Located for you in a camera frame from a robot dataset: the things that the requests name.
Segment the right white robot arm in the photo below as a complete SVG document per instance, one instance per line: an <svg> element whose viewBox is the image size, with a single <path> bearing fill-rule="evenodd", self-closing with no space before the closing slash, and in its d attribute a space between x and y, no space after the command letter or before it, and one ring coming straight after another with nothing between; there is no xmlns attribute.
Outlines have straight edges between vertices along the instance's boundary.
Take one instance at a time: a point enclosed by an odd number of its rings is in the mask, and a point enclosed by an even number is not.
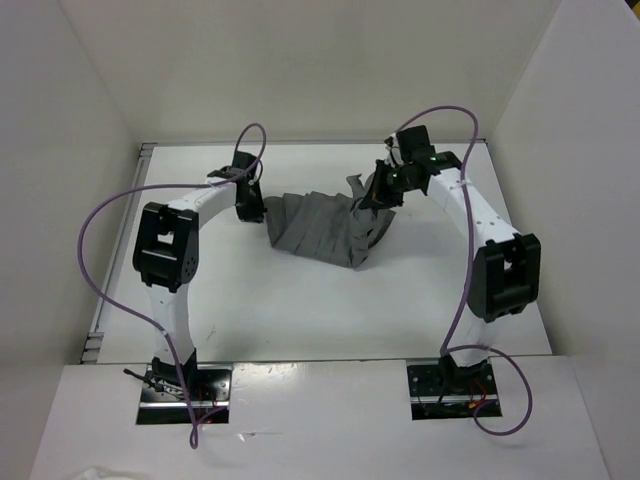
<svg viewBox="0 0 640 480"><path fill-rule="evenodd" d="M451 152L404 163L376 161L362 207L399 207L412 191L434 201L468 242L462 298L442 342L438 369L442 388L459 393L480 375L501 319L537 300L541 243L491 207L466 175L466 162Z"/></svg>

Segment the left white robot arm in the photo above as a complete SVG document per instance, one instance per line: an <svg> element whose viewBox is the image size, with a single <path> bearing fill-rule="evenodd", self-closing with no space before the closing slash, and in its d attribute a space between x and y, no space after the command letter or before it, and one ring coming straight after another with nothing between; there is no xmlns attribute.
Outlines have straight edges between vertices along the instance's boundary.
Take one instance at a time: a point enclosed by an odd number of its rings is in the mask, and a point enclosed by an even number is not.
<svg viewBox="0 0 640 480"><path fill-rule="evenodd" d="M211 172L207 186L168 203L147 203L138 228L133 267L140 274L159 326L152 381L176 399L199 387L197 351L190 333L188 292L199 266L201 228L227 209L238 219L260 223L266 209L259 175L227 166Z"/></svg>

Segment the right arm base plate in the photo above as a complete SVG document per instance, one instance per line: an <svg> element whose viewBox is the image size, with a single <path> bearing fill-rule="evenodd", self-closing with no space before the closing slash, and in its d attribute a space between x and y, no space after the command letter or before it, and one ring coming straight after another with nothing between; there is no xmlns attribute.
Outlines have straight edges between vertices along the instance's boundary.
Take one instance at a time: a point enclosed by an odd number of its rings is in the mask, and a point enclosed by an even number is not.
<svg viewBox="0 0 640 480"><path fill-rule="evenodd" d="M498 390L490 363L485 362L465 385L445 385L443 368L437 359L406 364L413 421L501 417Z"/></svg>

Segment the grey pleated skirt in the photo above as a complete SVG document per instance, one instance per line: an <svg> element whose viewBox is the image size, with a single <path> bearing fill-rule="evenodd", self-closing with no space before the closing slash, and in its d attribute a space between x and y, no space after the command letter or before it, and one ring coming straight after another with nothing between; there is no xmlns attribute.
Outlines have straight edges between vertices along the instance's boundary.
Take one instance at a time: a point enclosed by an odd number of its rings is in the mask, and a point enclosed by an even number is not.
<svg viewBox="0 0 640 480"><path fill-rule="evenodd" d="M349 195L312 191L284 193L264 199L271 247L297 257L349 269L360 267L390 228L391 209L362 209L366 181L350 175Z"/></svg>

